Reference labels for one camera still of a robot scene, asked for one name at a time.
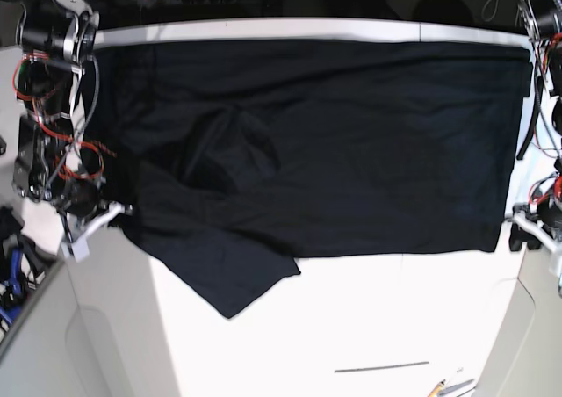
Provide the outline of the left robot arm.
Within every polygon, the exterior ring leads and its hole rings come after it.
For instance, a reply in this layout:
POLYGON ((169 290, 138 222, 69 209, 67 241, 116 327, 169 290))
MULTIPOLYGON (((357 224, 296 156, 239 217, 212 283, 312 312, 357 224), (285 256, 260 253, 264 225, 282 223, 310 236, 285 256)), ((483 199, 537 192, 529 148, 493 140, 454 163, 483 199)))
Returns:
POLYGON ((521 160, 544 128, 554 172, 536 181, 526 204, 513 208, 512 241, 541 243, 554 256, 561 255, 561 0, 519 0, 519 13, 535 56, 535 104, 531 122, 517 155, 521 160))

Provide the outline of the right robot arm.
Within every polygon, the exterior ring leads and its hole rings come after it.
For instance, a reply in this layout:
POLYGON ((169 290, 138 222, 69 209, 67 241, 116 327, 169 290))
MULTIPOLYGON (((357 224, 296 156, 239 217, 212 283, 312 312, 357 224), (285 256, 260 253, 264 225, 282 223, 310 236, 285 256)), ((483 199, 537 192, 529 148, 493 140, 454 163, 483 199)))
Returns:
POLYGON ((56 210, 72 247, 132 211, 102 197, 104 159, 113 152, 84 136, 100 92, 93 54, 99 15, 88 0, 4 1, 23 6, 16 30, 23 55, 12 86, 25 114, 12 184, 56 210))

